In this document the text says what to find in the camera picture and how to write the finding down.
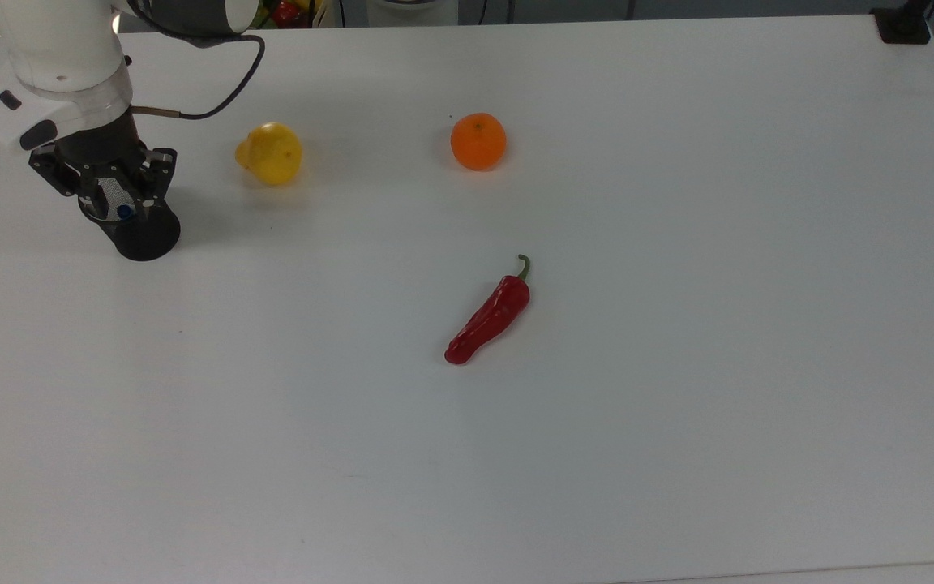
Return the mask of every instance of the orange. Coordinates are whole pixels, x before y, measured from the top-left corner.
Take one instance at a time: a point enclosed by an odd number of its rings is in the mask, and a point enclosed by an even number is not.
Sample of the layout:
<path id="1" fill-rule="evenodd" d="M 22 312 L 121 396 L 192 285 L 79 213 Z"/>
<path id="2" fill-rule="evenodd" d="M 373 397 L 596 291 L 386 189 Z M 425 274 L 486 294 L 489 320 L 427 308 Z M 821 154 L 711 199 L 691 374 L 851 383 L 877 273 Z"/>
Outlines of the orange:
<path id="1" fill-rule="evenodd" d="M 301 167 L 301 141 L 280 122 L 267 122 L 251 130 L 237 146 L 237 163 L 260 181 L 281 185 Z"/>
<path id="2" fill-rule="evenodd" d="M 452 155 L 471 170 L 489 170 L 507 151 L 507 132 L 490 114 L 471 114 L 456 122 L 449 136 Z"/>

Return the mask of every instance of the chili pepper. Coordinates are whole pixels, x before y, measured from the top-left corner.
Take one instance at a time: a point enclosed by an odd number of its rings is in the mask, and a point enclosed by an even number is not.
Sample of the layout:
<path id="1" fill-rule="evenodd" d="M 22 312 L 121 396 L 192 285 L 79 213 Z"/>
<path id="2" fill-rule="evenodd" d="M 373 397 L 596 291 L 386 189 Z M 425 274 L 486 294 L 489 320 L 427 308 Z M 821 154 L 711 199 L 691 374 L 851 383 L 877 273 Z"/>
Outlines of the chili pepper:
<path id="1" fill-rule="evenodd" d="M 531 261 L 526 255 L 519 255 L 518 259 L 525 263 L 524 269 L 518 276 L 504 276 L 499 281 L 499 286 L 481 309 L 470 317 L 463 330 L 449 343 L 449 348 L 445 350 L 445 361 L 452 365 L 467 363 L 474 351 L 507 330 L 511 322 L 529 305 L 531 294 L 525 279 L 529 277 Z"/>

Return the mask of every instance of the white table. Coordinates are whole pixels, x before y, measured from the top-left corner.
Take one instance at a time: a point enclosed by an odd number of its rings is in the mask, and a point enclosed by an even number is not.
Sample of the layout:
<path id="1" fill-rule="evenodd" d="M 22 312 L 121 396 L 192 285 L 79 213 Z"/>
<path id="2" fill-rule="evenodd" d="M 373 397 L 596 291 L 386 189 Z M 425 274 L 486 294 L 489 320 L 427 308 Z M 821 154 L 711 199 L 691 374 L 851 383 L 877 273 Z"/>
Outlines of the white table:
<path id="1" fill-rule="evenodd" d="M 126 36 L 206 110 L 250 47 Z M 870 16 L 276 33 L 116 255 L 0 149 L 0 582 L 934 562 L 934 44 Z M 0 44 L 0 63 L 4 49 Z M 453 119 L 503 119 L 488 174 Z M 237 142 L 278 119 L 303 173 Z M 533 304 L 448 339 L 533 257 Z"/>

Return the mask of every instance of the black cable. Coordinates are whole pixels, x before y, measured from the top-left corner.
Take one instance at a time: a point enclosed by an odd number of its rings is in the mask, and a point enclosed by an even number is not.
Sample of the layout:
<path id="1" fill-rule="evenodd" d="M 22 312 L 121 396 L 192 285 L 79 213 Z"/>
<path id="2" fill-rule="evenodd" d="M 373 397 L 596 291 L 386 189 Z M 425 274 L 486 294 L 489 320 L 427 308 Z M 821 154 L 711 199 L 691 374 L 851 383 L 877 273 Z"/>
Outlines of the black cable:
<path id="1" fill-rule="evenodd" d="M 247 70 L 247 73 L 244 74 L 244 78 L 240 80 L 240 83 L 237 84 L 237 88 L 229 94 L 222 103 L 215 106 L 215 109 L 204 112 L 204 114 L 182 114 L 179 112 L 178 117 L 182 119 L 204 119 L 210 118 L 212 115 L 218 114 L 218 112 L 225 110 L 225 107 L 230 103 L 233 103 L 234 99 L 237 99 L 237 96 L 240 95 L 240 92 L 243 92 L 244 88 L 247 86 L 247 83 L 251 80 L 251 77 L 255 76 L 255 71 L 259 69 L 259 64 L 262 63 L 262 57 L 266 54 L 266 41 L 260 36 L 255 36 L 255 34 L 245 34 L 245 36 L 234 36 L 230 38 L 229 41 L 223 41 L 223 43 L 238 43 L 239 41 L 253 41 L 253 43 L 259 44 L 259 54 L 255 55 L 255 62 L 251 64 L 250 69 Z"/>
<path id="2" fill-rule="evenodd" d="M 237 88 L 234 89 L 228 97 L 222 100 L 222 103 L 215 106 L 214 109 L 204 112 L 204 114 L 183 114 L 182 111 L 177 110 L 134 106 L 132 108 L 133 114 L 164 115 L 167 118 L 181 119 L 210 118 L 212 115 L 218 114 L 218 112 L 225 110 L 227 105 L 233 103 L 234 99 L 237 99 L 237 96 L 240 95 L 240 92 L 243 92 L 244 88 L 247 86 L 247 83 L 255 74 L 255 71 L 259 69 L 259 64 L 262 63 L 262 57 L 266 54 L 266 41 L 264 41 L 264 39 L 260 36 L 255 36 L 255 34 L 244 34 L 244 36 L 187 36 L 186 34 L 175 32 L 174 30 L 170 30 L 157 24 L 155 21 L 153 21 L 153 19 L 146 15 L 146 12 L 142 11 L 142 8 L 139 7 L 138 0 L 127 0 L 127 3 L 129 3 L 129 7 L 132 8 L 134 14 L 139 16 L 141 21 L 144 21 L 146 25 L 151 27 L 153 30 L 158 31 L 160 34 L 164 34 L 166 37 L 172 37 L 177 38 L 180 41 L 186 41 L 186 43 L 189 43 L 194 47 L 215 47 L 215 45 L 221 45 L 223 43 L 241 43 L 241 41 L 249 41 L 250 43 L 259 44 L 259 54 L 255 55 L 255 62 L 251 64 L 250 69 L 248 69 L 247 73 L 244 74 L 244 78 L 241 79 L 240 83 L 237 84 Z"/>
<path id="3" fill-rule="evenodd" d="M 283 0 L 275 0 L 272 8 L 269 8 L 269 14 L 266 15 L 266 18 L 262 19 L 262 22 L 259 22 L 259 26 L 255 26 L 256 29 L 259 29 L 259 30 L 262 29 L 262 27 L 266 25 L 267 22 L 269 22 L 269 19 L 272 18 L 272 15 L 276 14 L 276 10 L 277 8 L 279 8 L 279 3 L 281 3 L 282 1 Z"/>

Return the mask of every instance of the lemon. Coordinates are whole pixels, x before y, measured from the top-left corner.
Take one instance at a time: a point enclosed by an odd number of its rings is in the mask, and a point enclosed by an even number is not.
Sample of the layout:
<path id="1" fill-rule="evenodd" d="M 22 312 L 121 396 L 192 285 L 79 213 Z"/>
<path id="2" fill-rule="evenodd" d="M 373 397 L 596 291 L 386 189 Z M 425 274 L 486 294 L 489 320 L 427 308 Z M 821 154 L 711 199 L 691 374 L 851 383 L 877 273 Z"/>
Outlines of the lemon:
<path id="1" fill-rule="evenodd" d="M 301 140 L 280 122 L 263 123 L 237 146 L 237 163 L 260 181 L 281 185 L 301 167 Z"/>

